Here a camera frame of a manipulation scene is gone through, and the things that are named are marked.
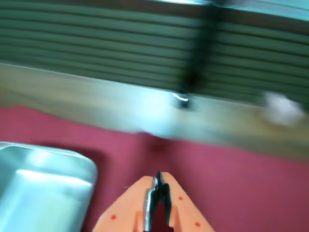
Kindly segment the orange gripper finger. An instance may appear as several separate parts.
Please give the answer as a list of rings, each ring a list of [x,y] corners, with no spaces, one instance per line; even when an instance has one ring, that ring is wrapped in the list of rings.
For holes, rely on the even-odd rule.
[[[168,172],[158,172],[158,199],[164,204],[167,225],[175,232],[212,232],[214,229]]]
[[[148,232],[152,227],[156,177],[144,176],[130,186],[100,216],[94,232]]]

